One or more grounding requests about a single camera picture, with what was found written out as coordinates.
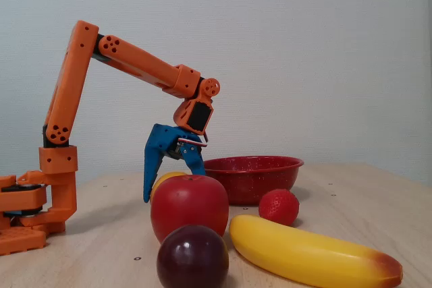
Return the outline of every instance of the red bowl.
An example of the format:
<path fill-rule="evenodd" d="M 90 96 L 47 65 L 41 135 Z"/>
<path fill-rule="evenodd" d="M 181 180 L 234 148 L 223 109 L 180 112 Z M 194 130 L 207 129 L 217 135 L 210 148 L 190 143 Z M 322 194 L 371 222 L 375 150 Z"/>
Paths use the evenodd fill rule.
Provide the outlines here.
<path fill-rule="evenodd" d="M 290 190 L 304 162 L 289 156 L 236 156 L 204 162 L 206 175 L 222 183 L 231 205 L 258 205 L 273 189 Z"/>

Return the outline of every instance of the wooden table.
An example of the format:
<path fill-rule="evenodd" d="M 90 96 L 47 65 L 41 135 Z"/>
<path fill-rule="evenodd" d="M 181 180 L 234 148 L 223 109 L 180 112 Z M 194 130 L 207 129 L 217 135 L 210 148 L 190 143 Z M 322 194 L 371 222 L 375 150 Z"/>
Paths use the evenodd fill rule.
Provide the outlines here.
<path fill-rule="evenodd" d="M 432 189 L 359 164 L 305 165 L 292 190 L 295 226 L 381 250 L 404 267 L 403 288 L 432 287 Z M 231 214 L 257 214 L 232 207 Z M 229 236 L 225 288 L 303 287 L 239 257 Z M 67 233 L 41 250 L 0 257 L 0 287 L 161 288 L 159 243 L 142 201 L 142 174 L 109 175 L 78 187 Z"/>

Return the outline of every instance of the strawberry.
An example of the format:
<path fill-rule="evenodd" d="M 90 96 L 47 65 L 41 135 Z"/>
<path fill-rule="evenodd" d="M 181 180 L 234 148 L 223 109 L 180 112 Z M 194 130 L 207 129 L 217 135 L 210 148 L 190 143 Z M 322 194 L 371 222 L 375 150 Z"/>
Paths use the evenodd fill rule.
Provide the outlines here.
<path fill-rule="evenodd" d="M 269 221 L 290 226 L 296 220 L 299 202 L 295 195 L 286 189 L 267 192 L 259 202 L 259 216 Z"/>

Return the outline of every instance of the plum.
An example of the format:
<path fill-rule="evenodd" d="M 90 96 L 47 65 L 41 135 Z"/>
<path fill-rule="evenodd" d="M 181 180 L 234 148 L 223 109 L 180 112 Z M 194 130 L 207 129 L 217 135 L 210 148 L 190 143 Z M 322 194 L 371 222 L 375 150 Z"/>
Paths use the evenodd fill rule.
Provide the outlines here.
<path fill-rule="evenodd" d="M 162 242 L 157 275 L 164 288 L 220 288 L 229 264 L 219 234 L 206 226 L 186 225 Z"/>

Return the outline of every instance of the yellow banana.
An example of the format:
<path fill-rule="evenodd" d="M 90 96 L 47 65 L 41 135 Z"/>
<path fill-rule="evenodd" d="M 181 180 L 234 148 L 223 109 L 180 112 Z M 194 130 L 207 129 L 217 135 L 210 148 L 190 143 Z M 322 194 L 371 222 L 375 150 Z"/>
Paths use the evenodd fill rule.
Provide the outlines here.
<path fill-rule="evenodd" d="M 252 215 L 234 217 L 229 234 L 247 260 L 299 283 L 320 288 L 393 288 L 402 282 L 398 261 L 355 243 Z"/>

